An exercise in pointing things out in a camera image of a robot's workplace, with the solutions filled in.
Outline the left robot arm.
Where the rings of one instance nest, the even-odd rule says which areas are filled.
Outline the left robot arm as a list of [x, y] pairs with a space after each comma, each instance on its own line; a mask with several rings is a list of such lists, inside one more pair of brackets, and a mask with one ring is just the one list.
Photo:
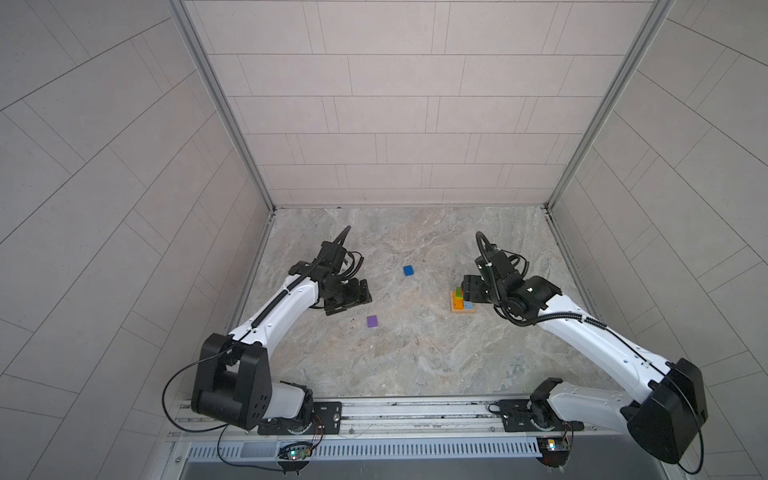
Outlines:
[[191, 397], [193, 412], [243, 430], [264, 423], [298, 432], [313, 421], [313, 393], [271, 378], [270, 355], [307, 310], [334, 315], [372, 301], [355, 277], [364, 257], [344, 241], [350, 229], [321, 245], [312, 262], [293, 265], [278, 291], [227, 335], [210, 335], [201, 348]]

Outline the aluminium mounting rail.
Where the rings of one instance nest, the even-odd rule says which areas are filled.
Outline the aluminium mounting rail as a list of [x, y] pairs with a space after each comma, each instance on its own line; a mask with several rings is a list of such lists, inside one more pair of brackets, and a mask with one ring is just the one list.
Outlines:
[[[535, 432], [506, 432], [500, 417], [490, 413], [488, 407], [503, 399], [490, 397], [385, 397], [348, 398], [335, 400], [343, 404], [340, 432], [335, 435], [260, 435], [280, 437], [299, 442], [302, 437], [313, 437], [314, 446], [329, 439], [400, 439], [400, 438], [556, 438], [563, 433], [541, 434]], [[213, 421], [213, 430], [223, 430], [227, 425]], [[592, 426], [620, 435], [607, 428]]]

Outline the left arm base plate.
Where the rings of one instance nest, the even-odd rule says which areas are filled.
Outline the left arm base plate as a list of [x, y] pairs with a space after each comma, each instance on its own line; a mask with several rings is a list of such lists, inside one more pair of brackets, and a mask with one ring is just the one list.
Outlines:
[[274, 418], [263, 421], [257, 428], [259, 435], [335, 435], [340, 432], [343, 404], [341, 402], [314, 402], [312, 411], [306, 407], [295, 419]]

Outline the natural wood block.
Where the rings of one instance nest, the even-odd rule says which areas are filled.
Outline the natural wood block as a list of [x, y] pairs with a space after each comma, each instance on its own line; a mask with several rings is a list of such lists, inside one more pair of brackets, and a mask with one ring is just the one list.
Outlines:
[[473, 313], [475, 313], [475, 312], [476, 312], [476, 308], [475, 308], [474, 310], [470, 310], [470, 311], [465, 311], [464, 309], [463, 309], [462, 311], [456, 311], [456, 310], [454, 310], [454, 309], [453, 309], [453, 306], [452, 306], [452, 303], [453, 303], [453, 301], [452, 301], [452, 300], [453, 300], [453, 298], [454, 298], [454, 297], [455, 297], [455, 290], [454, 290], [454, 291], [452, 291], [452, 292], [451, 292], [451, 294], [450, 294], [450, 299], [451, 299], [451, 311], [452, 311], [453, 313], [458, 313], [458, 314], [473, 314]]

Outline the controller board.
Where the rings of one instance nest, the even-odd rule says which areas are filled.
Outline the controller board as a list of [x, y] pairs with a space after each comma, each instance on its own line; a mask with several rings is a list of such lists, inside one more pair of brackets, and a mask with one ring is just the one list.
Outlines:
[[310, 442], [295, 442], [284, 445], [278, 451], [279, 461], [300, 462], [308, 460], [312, 455], [313, 444]]
[[564, 437], [537, 438], [540, 456], [537, 460], [547, 468], [559, 469], [565, 466], [570, 457], [570, 444]]

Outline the right controller board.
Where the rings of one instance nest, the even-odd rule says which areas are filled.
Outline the right controller board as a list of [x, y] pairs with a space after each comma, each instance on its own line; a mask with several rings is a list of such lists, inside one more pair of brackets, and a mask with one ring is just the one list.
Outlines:
[[565, 466], [570, 457], [570, 444], [564, 437], [537, 438], [540, 456], [537, 460], [547, 468], [559, 469]]

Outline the left controller board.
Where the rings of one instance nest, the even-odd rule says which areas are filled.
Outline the left controller board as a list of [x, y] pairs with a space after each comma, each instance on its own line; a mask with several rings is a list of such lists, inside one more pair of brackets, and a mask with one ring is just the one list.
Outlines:
[[284, 445], [278, 451], [279, 461], [300, 462], [308, 460], [312, 455], [313, 444], [310, 442], [295, 442]]

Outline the vent grille strip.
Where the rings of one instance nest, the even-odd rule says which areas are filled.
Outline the vent grille strip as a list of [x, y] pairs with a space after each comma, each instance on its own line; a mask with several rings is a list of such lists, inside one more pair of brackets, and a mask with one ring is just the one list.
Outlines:
[[[187, 458], [214, 461], [224, 457], [230, 462], [266, 462], [278, 458], [285, 444], [276, 441], [196, 442]], [[452, 459], [452, 458], [539, 458], [537, 440], [509, 438], [400, 438], [400, 439], [329, 439], [317, 447], [312, 457], [318, 461]]]

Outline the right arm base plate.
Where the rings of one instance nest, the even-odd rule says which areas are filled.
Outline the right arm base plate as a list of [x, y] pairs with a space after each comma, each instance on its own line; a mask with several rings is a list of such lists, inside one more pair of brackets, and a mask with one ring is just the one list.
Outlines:
[[490, 405], [488, 411], [501, 418], [504, 430], [508, 433], [550, 434], [584, 430], [583, 422], [561, 420], [547, 401], [503, 399]]

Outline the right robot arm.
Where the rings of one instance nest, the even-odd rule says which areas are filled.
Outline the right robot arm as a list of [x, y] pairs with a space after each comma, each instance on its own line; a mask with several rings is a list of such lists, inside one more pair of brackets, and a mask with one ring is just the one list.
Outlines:
[[703, 376], [685, 358], [669, 361], [630, 341], [581, 308], [541, 276], [528, 273], [520, 254], [476, 236], [479, 272], [464, 277], [462, 297], [489, 304], [516, 327], [540, 327], [599, 366], [619, 385], [608, 391], [544, 380], [521, 407], [498, 404], [493, 413], [540, 431], [562, 432], [571, 446], [578, 422], [629, 435], [645, 452], [680, 464], [693, 442], [704, 441], [708, 419]]

